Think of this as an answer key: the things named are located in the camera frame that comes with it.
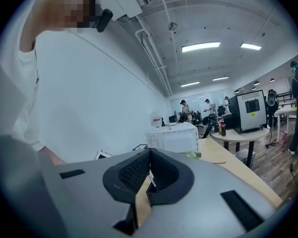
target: round table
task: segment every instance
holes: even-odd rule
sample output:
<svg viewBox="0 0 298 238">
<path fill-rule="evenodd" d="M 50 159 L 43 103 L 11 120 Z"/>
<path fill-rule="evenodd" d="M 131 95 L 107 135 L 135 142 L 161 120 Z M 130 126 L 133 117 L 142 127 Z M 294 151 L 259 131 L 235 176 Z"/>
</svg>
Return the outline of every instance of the round table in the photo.
<svg viewBox="0 0 298 238">
<path fill-rule="evenodd" d="M 259 129 L 257 131 L 253 132 L 247 132 L 239 134 L 234 129 L 227 129 L 226 130 L 226 136 L 222 136 L 218 132 L 214 132 L 214 129 L 210 131 L 210 135 L 213 138 L 217 138 L 221 141 L 224 141 L 224 148 L 228 150 L 228 144 L 230 142 L 236 143 L 236 152 L 239 151 L 239 144 L 241 142 L 249 142 L 249 148 L 248 148 L 248 155 L 247 155 L 247 161 L 246 165 L 250 167 L 250 163 L 252 160 L 253 150 L 254 150 L 254 142 L 264 136 L 266 136 L 269 133 L 270 127 L 267 126 L 267 129 Z"/>
</svg>

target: ceiling light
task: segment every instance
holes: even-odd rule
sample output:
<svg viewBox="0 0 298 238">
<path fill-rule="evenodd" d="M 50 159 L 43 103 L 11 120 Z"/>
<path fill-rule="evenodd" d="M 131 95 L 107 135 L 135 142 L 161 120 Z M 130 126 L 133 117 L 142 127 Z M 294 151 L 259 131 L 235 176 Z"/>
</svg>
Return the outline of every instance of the ceiling light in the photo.
<svg viewBox="0 0 298 238">
<path fill-rule="evenodd" d="M 190 83 L 190 84 L 185 84 L 185 85 L 181 85 L 181 87 L 185 87 L 185 86 L 189 86 L 189 85 L 195 85 L 195 84 L 199 84 L 200 82 L 194 82 L 194 83 Z"/>
<path fill-rule="evenodd" d="M 217 48 L 220 45 L 220 42 L 209 42 L 209 43 L 201 43 L 189 46 L 183 46 L 182 52 L 188 52 L 191 50 L 200 50 L 200 49 L 207 49 L 207 48 Z"/>
<path fill-rule="evenodd" d="M 246 49 L 251 49 L 251 50 L 260 50 L 262 47 L 260 46 L 255 46 L 255 45 L 250 45 L 250 44 L 245 44 L 245 43 L 242 43 L 240 45 L 241 48 L 246 48 Z"/>
<path fill-rule="evenodd" d="M 216 81 L 216 80 L 221 80 L 221 79 L 227 79 L 228 77 L 218 77 L 218 78 L 213 78 L 212 81 Z"/>
</svg>

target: white t-shirt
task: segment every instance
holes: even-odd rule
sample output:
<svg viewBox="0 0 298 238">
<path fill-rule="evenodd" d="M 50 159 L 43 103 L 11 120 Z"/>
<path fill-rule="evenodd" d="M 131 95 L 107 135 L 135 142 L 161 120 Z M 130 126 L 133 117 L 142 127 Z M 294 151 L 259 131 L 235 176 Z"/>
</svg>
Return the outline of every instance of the white t-shirt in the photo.
<svg viewBox="0 0 298 238">
<path fill-rule="evenodd" d="M 35 151 L 39 151 L 45 144 L 40 139 L 38 126 L 36 99 L 39 75 L 36 53 L 35 49 L 28 53 L 19 50 L 22 29 L 35 1 L 26 0 L 24 2 L 5 28 L 0 39 L 1 74 L 7 76 L 6 78 L 10 80 L 15 89 L 15 91 L 10 90 L 5 94 L 4 103 L 11 115 L 16 116 L 16 119 L 9 121 L 9 124 L 3 123 L 0 134 L 10 134 L 31 145 Z M 18 105 L 11 104 L 11 99 L 17 100 Z"/>
<path fill-rule="evenodd" d="M 224 104 L 225 104 L 225 114 L 228 114 L 229 113 L 228 100 L 224 100 Z"/>
<path fill-rule="evenodd" d="M 208 110 L 209 114 L 213 115 L 214 114 L 214 106 L 211 102 L 209 103 L 209 109 L 211 109 L 211 110 Z"/>
</svg>

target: hand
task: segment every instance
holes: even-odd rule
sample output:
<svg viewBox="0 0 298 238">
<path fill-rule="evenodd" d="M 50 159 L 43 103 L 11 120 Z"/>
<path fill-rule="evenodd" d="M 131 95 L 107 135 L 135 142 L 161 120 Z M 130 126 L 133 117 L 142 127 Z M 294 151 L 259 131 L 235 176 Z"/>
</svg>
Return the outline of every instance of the hand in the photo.
<svg viewBox="0 0 298 238">
<path fill-rule="evenodd" d="M 42 152 L 44 154 L 50 155 L 52 162 L 54 165 L 62 165 L 62 164 L 67 164 L 65 161 L 60 159 L 54 152 L 52 152 L 49 148 L 44 146 L 39 152 Z"/>
</svg>

